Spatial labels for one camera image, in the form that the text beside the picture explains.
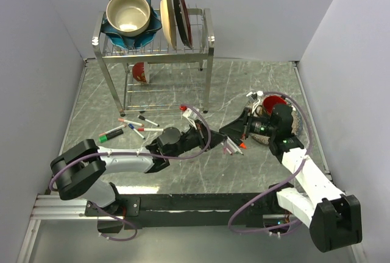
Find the pink highlighter pen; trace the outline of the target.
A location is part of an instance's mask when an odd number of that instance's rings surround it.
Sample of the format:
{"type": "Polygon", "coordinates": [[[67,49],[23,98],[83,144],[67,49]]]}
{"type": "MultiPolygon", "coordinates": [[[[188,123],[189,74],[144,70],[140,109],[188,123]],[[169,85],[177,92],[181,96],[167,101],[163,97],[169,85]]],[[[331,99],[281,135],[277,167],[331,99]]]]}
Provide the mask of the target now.
{"type": "Polygon", "coordinates": [[[232,151],[228,142],[223,143],[223,152],[226,155],[232,155],[232,151]]]}

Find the black capped white marker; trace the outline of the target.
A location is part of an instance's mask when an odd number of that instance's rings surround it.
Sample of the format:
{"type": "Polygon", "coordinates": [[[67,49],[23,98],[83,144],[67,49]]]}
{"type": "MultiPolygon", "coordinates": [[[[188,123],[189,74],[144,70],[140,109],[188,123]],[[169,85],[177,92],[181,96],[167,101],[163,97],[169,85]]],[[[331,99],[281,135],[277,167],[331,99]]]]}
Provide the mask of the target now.
{"type": "Polygon", "coordinates": [[[143,115],[140,115],[140,114],[138,115],[138,119],[140,119],[140,120],[142,120],[144,122],[147,122],[149,124],[152,124],[153,126],[156,126],[156,127],[160,126],[158,123],[156,123],[156,122],[154,122],[154,121],[152,121],[150,119],[147,119],[146,117],[144,117],[143,115]]]}

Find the blue capped white marker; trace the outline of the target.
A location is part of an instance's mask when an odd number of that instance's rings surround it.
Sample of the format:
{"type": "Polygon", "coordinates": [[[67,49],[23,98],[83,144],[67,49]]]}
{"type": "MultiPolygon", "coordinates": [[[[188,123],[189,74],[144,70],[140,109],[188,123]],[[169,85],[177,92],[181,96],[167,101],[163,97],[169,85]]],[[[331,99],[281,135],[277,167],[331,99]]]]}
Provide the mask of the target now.
{"type": "Polygon", "coordinates": [[[146,140],[145,136],[143,136],[132,124],[127,124],[128,127],[134,131],[142,140],[146,140]]]}

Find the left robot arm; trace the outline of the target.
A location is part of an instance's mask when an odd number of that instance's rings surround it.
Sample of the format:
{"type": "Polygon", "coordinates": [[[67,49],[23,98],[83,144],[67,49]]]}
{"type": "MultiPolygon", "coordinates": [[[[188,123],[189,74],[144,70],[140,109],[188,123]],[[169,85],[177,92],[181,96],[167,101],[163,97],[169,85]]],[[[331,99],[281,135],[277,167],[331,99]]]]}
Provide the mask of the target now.
{"type": "Polygon", "coordinates": [[[201,121],[196,121],[186,132],[168,127],[140,149],[108,149],[86,139],[51,162],[49,188],[57,190],[62,200],[83,198],[112,216],[120,210],[121,200],[116,186],[102,181],[101,176],[156,173],[167,168],[170,160],[182,160],[183,154],[192,149],[199,147],[205,152],[226,141],[226,135],[209,130],[201,121]]]}

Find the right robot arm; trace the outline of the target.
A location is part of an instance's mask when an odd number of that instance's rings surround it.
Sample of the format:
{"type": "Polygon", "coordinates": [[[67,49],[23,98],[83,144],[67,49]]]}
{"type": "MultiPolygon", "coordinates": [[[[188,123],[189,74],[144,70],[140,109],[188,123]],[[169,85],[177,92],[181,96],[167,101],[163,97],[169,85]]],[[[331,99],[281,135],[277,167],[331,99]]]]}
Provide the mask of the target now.
{"type": "Polygon", "coordinates": [[[273,106],[269,116],[256,117],[245,108],[240,117],[220,128],[220,133],[244,139],[249,134],[267,136],[269,150],[291,176],[240,207],[236,216],[257,200],[266,199],[268,209],[292,213],[310,231],[316,248],[325,253],[358,244],[363,240],[361,204],[354,195],[345,195],[317,167],[298,137],[293,133],[293,109],[285,103],[273,106]]]}

